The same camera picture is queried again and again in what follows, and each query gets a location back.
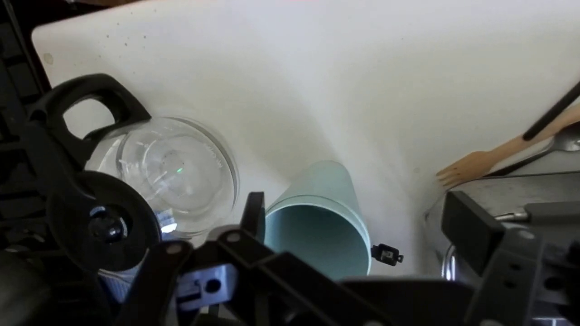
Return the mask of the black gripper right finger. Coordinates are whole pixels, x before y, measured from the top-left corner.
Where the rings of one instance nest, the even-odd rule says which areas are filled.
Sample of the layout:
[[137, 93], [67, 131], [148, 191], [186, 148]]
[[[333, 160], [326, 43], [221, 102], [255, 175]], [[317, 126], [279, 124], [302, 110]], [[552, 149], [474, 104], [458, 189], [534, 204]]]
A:
[[480, 278], [465, 326], [531, 326], [540, 318], [580, 325], [578, 244], [556, 247], [527, 229], [505, 229], [463, 193], [447, 193], [442, 235]]

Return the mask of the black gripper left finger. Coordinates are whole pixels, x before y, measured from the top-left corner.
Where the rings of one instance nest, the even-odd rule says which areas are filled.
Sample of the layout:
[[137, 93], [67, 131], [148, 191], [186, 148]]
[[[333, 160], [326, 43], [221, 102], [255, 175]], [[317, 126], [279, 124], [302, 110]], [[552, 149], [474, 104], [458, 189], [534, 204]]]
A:
[[170, 309], [179, 326], [226, 307], [248, 326], [387, 326], [387, 318], [291, 254], [264, 240], [264, 195], [250, 193], [241, 225], [193, 249], [157, 245], [143, 262], [114, 326], [163, 326]]

